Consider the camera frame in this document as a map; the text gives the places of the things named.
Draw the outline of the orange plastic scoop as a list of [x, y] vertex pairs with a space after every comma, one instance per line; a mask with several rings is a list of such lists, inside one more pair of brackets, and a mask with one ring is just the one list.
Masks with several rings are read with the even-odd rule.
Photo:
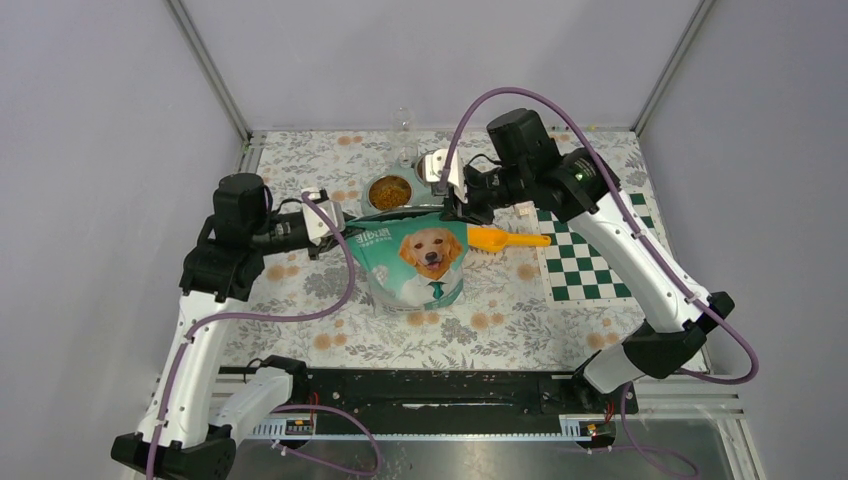
[[469, 246], [487, 253], [498, 253], [506, 247], [543, 248], [551, 245], [547, 235], [510, 233], [496, 228], [469, 227]]

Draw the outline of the green pet food bag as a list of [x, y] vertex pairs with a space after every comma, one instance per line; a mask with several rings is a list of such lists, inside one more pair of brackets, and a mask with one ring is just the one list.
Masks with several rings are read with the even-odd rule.
[[467, 224], [443, 220], [435, 207], [404, 207], [353, 219], [346, 229], [347, 244], [385, 312], [448, 307], [463, 292]]

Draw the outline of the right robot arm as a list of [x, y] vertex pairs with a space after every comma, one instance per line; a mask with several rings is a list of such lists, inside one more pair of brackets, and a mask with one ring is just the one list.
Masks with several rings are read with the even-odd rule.
[[428, 180], [446, 182], [436, 190], [446, 197], [443, 217], [484, 225], [496, 210], [530, 201], [598, 251], [645, 315], [635, 331], [578, 367], [577, 405], [597, 412], [628, 382], [680, 371], [732, 312], [732, 298], [694, 281], [657, 244], [607, 164], [588, 147], [562, 153], [536, 111], [503, 114], [487, 133], [497, 156], [492, 170], [475, 170], [451, 149], [427, 156]]

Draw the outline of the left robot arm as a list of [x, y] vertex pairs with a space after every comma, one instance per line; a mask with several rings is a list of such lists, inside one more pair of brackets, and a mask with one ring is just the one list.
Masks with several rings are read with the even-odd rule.
[[185, 257], [177, 327], [151, 404], [135, 431], [118, 436], [110, 456], [149, 479], [224, 479], [239, 444], [277, 406], [309, 401], [305, 364], [268, 359], [217, 414], [211, 399], [226, 338], [245, 309], [268, 255], [305, 250], [311, 258], [344, 244], [348, 221], [323, 189], [306, 189], [293, 212], [274, 210], [269, 187], [253, 173], [222, 178], [213, 211]]

